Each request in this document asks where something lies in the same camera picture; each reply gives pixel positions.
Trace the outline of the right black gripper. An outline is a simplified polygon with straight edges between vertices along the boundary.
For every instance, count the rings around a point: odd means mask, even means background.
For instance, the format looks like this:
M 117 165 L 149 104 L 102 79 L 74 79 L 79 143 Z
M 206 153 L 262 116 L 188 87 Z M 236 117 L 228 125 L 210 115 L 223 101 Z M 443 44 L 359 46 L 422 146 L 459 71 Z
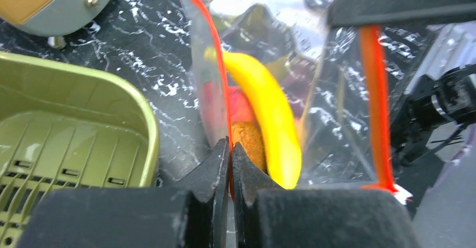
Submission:
M 391 122 L 391 160 L 394 168 L 410 167 L 430 157 L 475 123 L 475 64 L 455 67 L 434 80 L 418 78 L 413 91 Z M 438 146 L 427 149 L 434 130 L 447 123 L 457 129 Z

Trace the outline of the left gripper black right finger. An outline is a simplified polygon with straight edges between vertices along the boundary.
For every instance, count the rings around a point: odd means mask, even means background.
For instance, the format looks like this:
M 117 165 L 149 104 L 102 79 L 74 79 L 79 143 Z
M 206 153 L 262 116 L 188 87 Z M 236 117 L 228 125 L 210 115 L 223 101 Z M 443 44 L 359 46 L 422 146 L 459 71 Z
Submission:
M 365 189 L 285 190 L 232 151 L 238 247 L 419 247 L 405 207 Z

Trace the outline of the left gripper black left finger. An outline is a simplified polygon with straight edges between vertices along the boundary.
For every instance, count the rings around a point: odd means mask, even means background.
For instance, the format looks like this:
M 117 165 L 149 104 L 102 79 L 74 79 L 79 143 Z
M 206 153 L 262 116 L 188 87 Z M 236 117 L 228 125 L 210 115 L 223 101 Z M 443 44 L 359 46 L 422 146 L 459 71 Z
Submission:
M 174 185 L 52 191 L 17 247 L 225 247 L 229 155 L 220 139 Z

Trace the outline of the yellow toy banana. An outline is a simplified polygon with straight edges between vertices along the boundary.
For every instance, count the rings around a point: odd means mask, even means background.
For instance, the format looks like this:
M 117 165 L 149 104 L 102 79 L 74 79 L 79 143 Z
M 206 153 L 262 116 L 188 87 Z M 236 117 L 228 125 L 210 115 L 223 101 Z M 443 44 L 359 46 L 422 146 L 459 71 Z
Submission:
M 301 174 L 302 151 L 293 112 L 277 80 L 264 64 L 244 53 L 208 48 L 204 57 L 219 58 L 242 89 L 262 131 L 269 176 L 284 189 L 294 189 Z

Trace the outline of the brown toy kiwi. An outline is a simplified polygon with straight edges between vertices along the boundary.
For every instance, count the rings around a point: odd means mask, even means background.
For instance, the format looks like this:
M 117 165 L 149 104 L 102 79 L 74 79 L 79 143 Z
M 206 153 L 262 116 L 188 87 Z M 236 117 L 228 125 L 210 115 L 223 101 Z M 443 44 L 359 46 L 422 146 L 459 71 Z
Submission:
M 233 146 L 240 143 L 249 159 L 263 172 L 267 172 L 262 134 L 251 122 L 234 122 L 231 126 Z

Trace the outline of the clear zip bag orange zipper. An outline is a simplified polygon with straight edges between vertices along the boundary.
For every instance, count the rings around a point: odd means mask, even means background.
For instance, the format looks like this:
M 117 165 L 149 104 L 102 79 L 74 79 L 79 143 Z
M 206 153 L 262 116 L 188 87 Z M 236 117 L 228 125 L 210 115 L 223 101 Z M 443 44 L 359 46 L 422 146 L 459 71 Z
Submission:
M 388 191 L 406 204 L 390 153 L 387 76 L 379 28 L 327 24 L 335 0 L 180 0 L 190 23 L 191 71 L 208 143 L 232 140 L 228 86 L 238 86 L 208 48 L 256 58 L 277 80 L 302 151 L 295 188 L 353 186 Z M 211 121 L 203 118 L 212 83 Z

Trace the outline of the peach toy fruit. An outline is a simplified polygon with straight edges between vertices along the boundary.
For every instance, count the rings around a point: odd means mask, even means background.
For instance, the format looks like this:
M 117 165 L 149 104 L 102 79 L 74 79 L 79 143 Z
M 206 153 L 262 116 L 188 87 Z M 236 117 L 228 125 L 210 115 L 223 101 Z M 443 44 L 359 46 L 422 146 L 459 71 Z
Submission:
M 205 101 L 203 103 L 204 108 L 202 110 L 203 118 L 206 121 L 211 121 L 213 115 L 217 110 L 212 109 L 211 99 L 214 95 L 217 94 L 216 91 L 212 90 L 212 83 L 208 82 L 204 85 Z M 253 112 L 253 108 L 250 105 L 247 97 L 242 92 L 241 88 L 238 86 L 228 86 L 228 100 L 230 103 L 230 117 L 231 123 L 235 122 L 250 122 L 255 126 L 258 125 L 257 119 Z

